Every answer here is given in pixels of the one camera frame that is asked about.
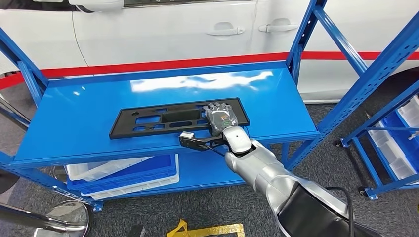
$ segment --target storage bin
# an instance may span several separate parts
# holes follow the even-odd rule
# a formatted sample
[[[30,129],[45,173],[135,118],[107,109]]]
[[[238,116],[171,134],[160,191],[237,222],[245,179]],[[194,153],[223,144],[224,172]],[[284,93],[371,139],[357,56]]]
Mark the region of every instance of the storage bin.
[[[128,168],[132,165],[138,164],[149,158],[151,157],[119,159],[107,162],[69,164],[65,165],[64,168],[70,180],[95,181]]]
[[[384,121],[385,119],[377,123],[376,127],[384,127]],[[403,179],[417,173],[406,158],[403,150],[388,131],[370,130],[368,133],[375,145],[383,153],[390,168],[398,179]]]
[[[415,95],[397,110],[409,127],[419,127],[419,98]]]
[[[401,114],[398,112],[392,112],[386,118],[382,120],[383,125],[386,127],[409,127],[406,121],[404,121]],[[409,138],[414,134],[414,131],[396,131],[390,130],[389,134],[396,141],[397,145],[403,151],[406,159],[410,165],[419,172],[419,137]]]
[[[178,155],[150,158],[100,180],[68,181],[68,188],[95,200],[160,187],[179,181]]]

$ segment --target red stripe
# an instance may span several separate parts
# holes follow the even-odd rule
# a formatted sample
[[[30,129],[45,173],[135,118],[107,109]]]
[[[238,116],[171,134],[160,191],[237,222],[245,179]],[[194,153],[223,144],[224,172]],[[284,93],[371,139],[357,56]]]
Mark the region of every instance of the red stripe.
[[[364,60],[375,60],[381,52],[358,52]],[[59,78],[65,76],[80,76],[90,74],[105,74],[105,73],[126,73],[126,72],[139,72],[139,71],[152,71],[152,70],[167,70],[176,68],[192,68],[204,66],[217,66],[228,64],[241,64],[241,63],[256,63],[285,60],[288,52],[281,53],[265,53],[229,57],[216,57],[216,58],[199,58],[199,59],[186,59],[150,63],[132,63],[132,64],[117,64],[117,65],[104,65],[92,67],[79,67],[79,68],[57,68],[57,69],[42,69],[41,71],[48,78]],[[345,60],[342,52],[330,51],[310,51],[303,52],[302,59],[304,60]],[[414,52],[408,60],[419,60],[419,52]],[[23,82],[20,73],[0,79],[0,89],[7,88]]]

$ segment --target yellow object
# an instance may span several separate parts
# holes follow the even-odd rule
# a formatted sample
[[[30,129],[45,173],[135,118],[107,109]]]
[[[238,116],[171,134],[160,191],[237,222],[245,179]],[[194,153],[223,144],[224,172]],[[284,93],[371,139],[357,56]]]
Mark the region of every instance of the yellow object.
[[[170,231],[166,236],[167,237],[175,237],[175,236],[177,236],[176,232],[178,232],[182,228],[185,231],[182,231],[184,234],[181,235],[181,236],[182,237],[189,237],[189,235],[188,235],[188,223],[186,223],[186,221],[184,221],[182,219],[179,220],[179,224],[177,225],[177,227],[174,228],[174,230]]]
[[[237,233],[237,237],[245,237],[245,230],[242,224],[209,227],[191,231],[189,231],[187,228],[188,223],[180,219],[179,225],[177,225],[177,227],[174,230],[170,231],[167,234],[167,237],[205,237],[232,233]]]

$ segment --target blue plastic bin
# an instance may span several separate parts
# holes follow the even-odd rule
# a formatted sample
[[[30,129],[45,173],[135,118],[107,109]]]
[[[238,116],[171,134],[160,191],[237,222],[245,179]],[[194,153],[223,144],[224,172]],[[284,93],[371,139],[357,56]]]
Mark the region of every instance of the blue plastic bin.
[[[389,114],[382,123],[385,127],[409,127],[397,111]],[[409,140],[414,131],[389,130],[388,132],[402,149],[410,165],[419,173],[419,137]]]
[[[150,158],[96,181],[68,180],[67,186],[83,194],[91,194],[173,175],[176,175],[175,155],[164,155]]]

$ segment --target car window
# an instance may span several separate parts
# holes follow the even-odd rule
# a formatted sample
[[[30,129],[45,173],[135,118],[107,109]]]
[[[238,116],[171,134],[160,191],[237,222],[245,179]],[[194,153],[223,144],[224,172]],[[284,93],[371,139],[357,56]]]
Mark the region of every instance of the car window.
[[[38,11],[75,11],[76,7],[68,0],[0,0],[0,9],[22,9]]]

